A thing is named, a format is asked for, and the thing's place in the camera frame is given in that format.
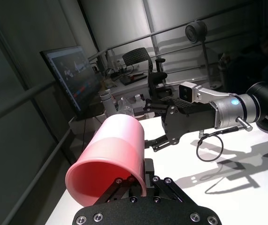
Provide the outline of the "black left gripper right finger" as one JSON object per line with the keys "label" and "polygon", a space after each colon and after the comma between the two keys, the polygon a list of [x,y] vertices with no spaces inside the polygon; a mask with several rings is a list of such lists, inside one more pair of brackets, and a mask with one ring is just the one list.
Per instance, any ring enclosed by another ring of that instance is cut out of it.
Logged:
{"label": "black left gripper right finger", "polygon": [[195,202],[170,177],[161,179],[154,174],[151,158],[144,159],[144,170],[147,195],[195,205]]}

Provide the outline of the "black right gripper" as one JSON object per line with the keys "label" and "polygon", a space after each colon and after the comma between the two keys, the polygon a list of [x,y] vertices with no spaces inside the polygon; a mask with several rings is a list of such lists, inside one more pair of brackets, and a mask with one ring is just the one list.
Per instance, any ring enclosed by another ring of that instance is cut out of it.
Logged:
{"label": "black right gripper", "polygon": [[170,98],[146,99],[144,112],[166,115],[163,123],[166,135],[144,142],[145,149],[151,148],[154,152],[177,145],[184,134],[215,127],[215,109],[210,104],[179,108]]}

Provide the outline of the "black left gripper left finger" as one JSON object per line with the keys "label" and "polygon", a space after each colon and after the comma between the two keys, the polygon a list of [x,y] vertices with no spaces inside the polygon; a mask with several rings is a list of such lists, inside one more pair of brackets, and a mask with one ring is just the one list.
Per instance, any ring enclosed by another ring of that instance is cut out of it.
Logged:
{"label": "black left gripper left finger", "polygon": [[134,178],[134,176],[129,176],[126,179],[117,177],[93,205],[114,202],[124,198],[137,196],[138,181]]}

